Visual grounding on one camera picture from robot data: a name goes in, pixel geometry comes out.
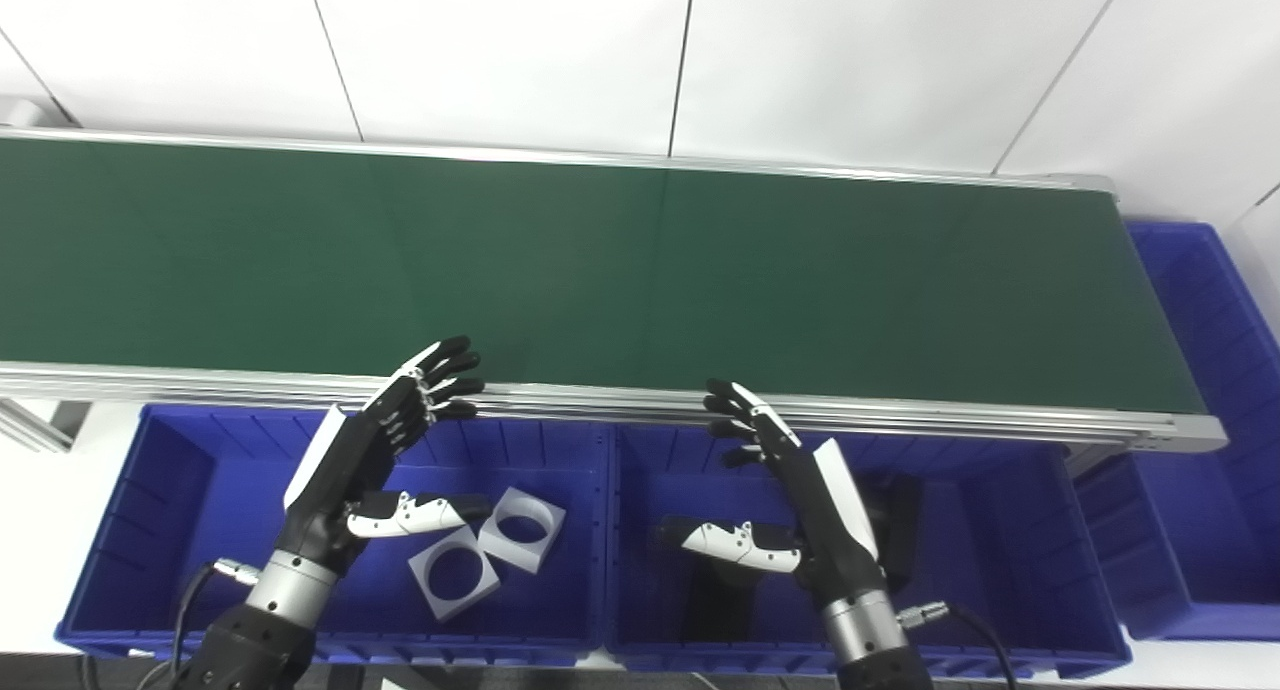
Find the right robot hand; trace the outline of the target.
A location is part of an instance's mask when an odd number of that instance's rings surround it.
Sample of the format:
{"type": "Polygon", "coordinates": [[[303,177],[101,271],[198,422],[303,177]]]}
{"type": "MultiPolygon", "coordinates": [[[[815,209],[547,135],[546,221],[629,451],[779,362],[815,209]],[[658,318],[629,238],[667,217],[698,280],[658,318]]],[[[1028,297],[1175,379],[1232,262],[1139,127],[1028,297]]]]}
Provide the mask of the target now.
{"type": "Polygon", "coordinates": [[[739,383],[707,381],[714,438],[736,438],[728,469],[762,465],[780,483],[796,529],[669,516],[655,535],[686,552],[756,572],[791,574],[818,609],[886,593],[887,580],[861,494],[835,439],[815,449],[765,399],[739,383]]]}

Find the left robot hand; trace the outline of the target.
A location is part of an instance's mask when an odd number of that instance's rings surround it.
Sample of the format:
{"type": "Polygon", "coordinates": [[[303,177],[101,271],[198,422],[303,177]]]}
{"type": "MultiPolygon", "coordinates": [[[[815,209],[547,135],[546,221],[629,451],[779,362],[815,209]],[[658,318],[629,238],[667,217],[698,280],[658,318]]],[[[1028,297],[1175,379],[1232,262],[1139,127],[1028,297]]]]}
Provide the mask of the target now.
{"type": "Polygon", "coordinates": [[[475,417],[470,398],[485,384],[465,373],[479,364],[467,335],[452,335],[408,358],[358,411],[332,408],[285,493],[273,556],[343,577],[371,539],[486,520],[493,506],[479,494],[384,488],[398,458],[433,426],[475,417]]]}

